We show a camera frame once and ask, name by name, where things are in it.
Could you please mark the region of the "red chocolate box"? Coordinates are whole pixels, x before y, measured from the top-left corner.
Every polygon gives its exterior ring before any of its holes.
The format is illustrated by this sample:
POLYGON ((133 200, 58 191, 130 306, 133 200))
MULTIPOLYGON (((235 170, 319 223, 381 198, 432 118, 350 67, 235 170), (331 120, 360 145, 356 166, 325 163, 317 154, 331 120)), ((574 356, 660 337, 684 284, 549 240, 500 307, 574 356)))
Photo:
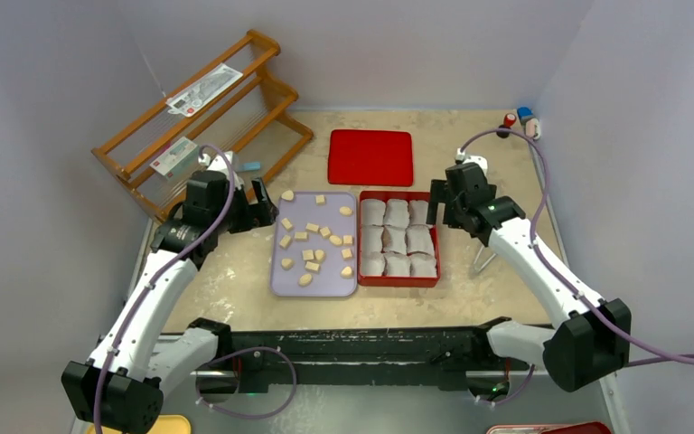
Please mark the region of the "red chocolate box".
POLYGON ((430 193, 365 190, 359 196, 358 283, 432 288, 440 280, 436 226, 427 223, 430 193))

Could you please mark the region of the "metal tongs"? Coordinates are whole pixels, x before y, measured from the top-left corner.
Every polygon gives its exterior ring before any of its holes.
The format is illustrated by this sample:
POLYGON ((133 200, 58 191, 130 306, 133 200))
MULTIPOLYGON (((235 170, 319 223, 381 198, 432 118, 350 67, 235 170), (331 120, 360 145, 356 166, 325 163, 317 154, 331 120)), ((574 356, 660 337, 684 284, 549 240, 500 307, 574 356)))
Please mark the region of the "metal tongs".
POLYGON ((492 249, 481 245, 474 257, 473 273, 475 275, 482 273, 496 257, 497 254, 492 249))

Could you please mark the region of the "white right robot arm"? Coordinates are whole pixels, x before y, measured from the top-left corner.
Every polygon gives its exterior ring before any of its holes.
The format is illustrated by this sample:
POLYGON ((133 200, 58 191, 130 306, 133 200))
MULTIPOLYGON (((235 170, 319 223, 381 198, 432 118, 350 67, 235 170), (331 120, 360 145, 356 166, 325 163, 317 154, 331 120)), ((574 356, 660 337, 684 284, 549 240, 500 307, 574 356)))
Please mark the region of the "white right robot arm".
POLYGON ((531 234, 525 212, 508 196, 498 196, 476 163, 446 169, 445 179, 430 184, 427 221, 438 206, 442 223, 466 231, 491 248, 516 271, 547 313, 551 326, 493 320, 474 339, 474 361, 492 368, 504 358, 545 369, 554 383, 574 392, 624 368, 630 344, 613 327, 628 333, 632 314, 620 299, 605 300, 581 283, 545 243, 531 234))

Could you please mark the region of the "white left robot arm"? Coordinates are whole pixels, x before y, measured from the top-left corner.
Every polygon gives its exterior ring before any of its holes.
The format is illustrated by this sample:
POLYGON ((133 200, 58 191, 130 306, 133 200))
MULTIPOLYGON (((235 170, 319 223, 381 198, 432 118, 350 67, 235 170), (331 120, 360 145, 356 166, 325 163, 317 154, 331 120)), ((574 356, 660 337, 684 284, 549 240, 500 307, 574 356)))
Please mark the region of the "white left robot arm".
POLYGON ((238 357, 229 325, 198 318, 166 349, 155 349, 165 322, 223 233, 273 225, 278 209, 262 178, 244 183, 228 170, 196 171, 186 196, 156 229, 145 270, 110 331, 84 362, 69 362, 61 384, 78 419, 97 433, 147 433, 176 384, 206 364, 220 370, 238 357))

